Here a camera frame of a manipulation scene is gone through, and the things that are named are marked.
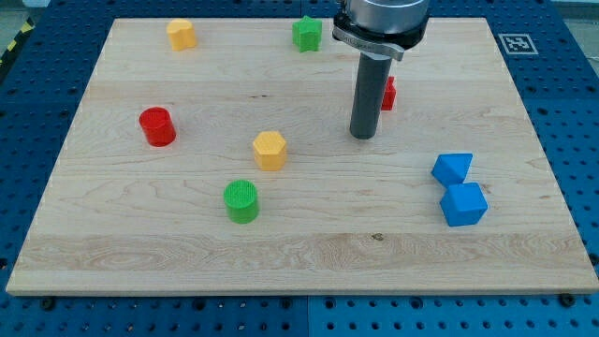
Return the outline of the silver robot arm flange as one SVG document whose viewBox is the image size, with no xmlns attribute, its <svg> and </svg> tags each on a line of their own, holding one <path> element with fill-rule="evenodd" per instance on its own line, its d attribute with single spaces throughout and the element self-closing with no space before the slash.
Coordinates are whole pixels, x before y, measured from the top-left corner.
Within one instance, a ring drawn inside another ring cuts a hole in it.
<svg viewBox="0 0 599 337">
<path fill-rule="evenodd" d="M 374 59 L 400 61 L 427 28 L 430 0 L 345 0 L 332 36 Z"/>
</svg>

